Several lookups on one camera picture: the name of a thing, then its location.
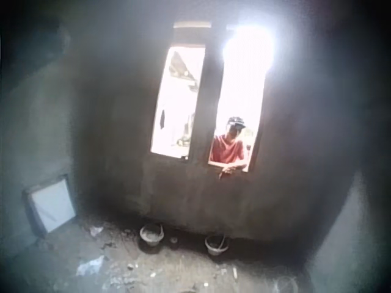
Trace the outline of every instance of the bucket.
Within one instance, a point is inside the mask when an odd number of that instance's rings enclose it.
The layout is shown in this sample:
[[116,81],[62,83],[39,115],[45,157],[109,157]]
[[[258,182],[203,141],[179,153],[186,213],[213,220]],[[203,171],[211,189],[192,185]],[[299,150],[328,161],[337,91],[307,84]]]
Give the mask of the bucket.
[[227,251],[228,242],[225,236],[211,235],[205,238],[205,246],[210,255],[217,256]]
[[149,246],[157,246],[164,237],[163,226],[156,224],[146,224],[140,230],[140,237]]

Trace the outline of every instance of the red shirt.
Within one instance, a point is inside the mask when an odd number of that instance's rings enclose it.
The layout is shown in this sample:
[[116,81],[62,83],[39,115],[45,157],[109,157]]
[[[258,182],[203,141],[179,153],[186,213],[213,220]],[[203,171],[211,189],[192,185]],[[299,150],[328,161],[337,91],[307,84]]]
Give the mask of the red shirt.
[[210,160],[223,164],[234,163],[244,159],[244,148],[241,140],[228,143],[225,135],[215,136],[210,153]]

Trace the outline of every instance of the window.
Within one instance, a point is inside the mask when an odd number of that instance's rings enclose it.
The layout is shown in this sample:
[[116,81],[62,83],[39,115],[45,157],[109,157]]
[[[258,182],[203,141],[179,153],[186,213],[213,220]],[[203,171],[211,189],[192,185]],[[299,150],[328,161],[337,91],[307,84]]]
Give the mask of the window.
[[210,164],[232,163],[248,170],[272,52],[270,35],[259,27],[239,27],[227,42]]
[[159,90],[151,152],[188,158],[204,55],[204,46],[170,48]]

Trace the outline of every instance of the man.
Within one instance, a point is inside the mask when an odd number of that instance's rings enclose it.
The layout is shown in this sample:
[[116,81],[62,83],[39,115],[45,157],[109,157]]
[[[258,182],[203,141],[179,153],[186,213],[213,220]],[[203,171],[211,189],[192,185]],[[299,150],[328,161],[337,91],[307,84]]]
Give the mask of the man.
[[240,117],[231,117],[227,123],[227,132],[213,139],[210,161],[221,163],[223,173],[231,174],[236,169],[247,166],[247,156],[243,142],[238,139],[245,128],[244,121]]

